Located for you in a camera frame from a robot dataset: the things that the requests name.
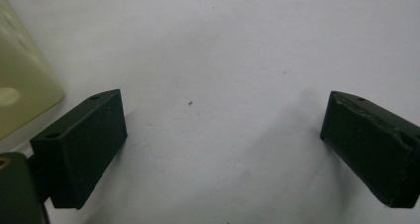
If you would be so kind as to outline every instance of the beige object's ridged edge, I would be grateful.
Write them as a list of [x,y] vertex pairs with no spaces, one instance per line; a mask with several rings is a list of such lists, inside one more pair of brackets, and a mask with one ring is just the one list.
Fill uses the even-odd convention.
[[7,0],[0,0],[0,139],[62,98],[46,60]]

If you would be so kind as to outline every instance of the cream-colored plastic part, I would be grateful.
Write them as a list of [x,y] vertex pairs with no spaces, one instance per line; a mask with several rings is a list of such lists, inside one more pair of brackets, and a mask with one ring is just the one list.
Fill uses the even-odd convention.
[[0,139],[62,98],[46,60],[7,0],[0,0]]

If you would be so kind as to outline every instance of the black plastic part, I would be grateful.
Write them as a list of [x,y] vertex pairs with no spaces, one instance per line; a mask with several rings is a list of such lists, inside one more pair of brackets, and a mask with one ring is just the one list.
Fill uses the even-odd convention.
[[0,223],[50,223],[22,154],[0,154],[0,212]]
[[96,94],[31,140],[45,164],[56,208],[81,208],[124,144],[127,130],[120,90]]
[[389,207],[420,193],[420,128],[364,98],[331,92],[321,139]]

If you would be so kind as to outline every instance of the white table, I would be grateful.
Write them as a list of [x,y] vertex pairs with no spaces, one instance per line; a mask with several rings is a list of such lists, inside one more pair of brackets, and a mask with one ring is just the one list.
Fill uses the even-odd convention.
[[420,0],[10,0],[65,98],[121,88],[129,138],[74,223],[417,223],[319,139],[331,90],[420,124]]

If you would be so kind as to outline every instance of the black bracket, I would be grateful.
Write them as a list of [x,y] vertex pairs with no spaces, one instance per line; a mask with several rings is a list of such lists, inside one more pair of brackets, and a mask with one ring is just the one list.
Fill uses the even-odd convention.
[[0,154],[0,223],[49,223],[44,202],[81,208],[127,138],[119,89],[91,96],[31,140]]
[[331,92],[321,139],[383,204],[412,208],[420,193],[420,128],[343,92]]

